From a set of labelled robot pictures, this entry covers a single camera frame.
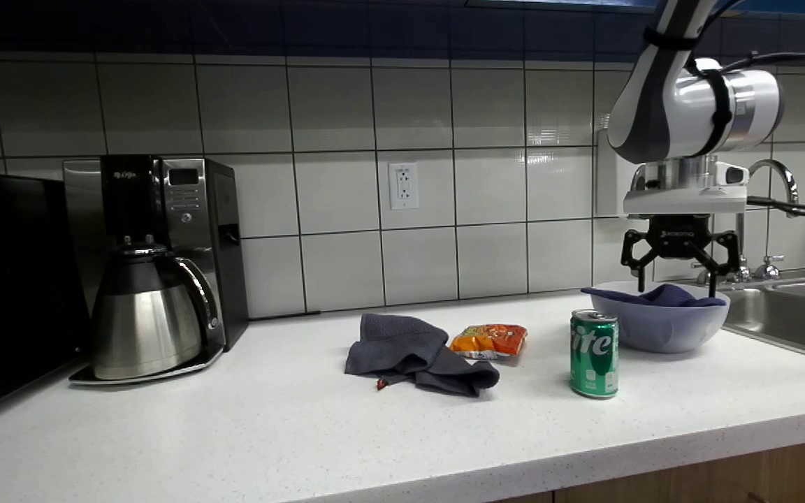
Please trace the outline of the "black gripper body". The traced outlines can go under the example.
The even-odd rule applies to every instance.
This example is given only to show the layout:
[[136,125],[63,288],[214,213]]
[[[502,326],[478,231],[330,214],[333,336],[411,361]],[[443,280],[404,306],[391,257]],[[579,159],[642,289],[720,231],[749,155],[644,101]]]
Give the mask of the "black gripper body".
[[653,260],[696,260],[712,274],[739,267],[739,241],[734,231],[712,231],[706,214],[650,214],[649,228],[629,228],[619,263],[630,270]]

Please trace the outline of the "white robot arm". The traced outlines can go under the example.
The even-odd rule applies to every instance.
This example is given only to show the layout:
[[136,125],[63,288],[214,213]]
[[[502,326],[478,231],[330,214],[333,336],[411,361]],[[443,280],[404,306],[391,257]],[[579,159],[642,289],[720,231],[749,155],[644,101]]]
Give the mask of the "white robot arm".
[[644,288],[653,260],[696,260],[714,280],[739,267],[734,231],[712,231],[714,213],[744,213],[749,171],[717,150],[756,144],[780,122],[780,83],[767,69],[724,69],[693,49],[714,0],[661,0],[642,32],[607,137],[633,164],[622,208],[649,228],[622,235],[619,263]]

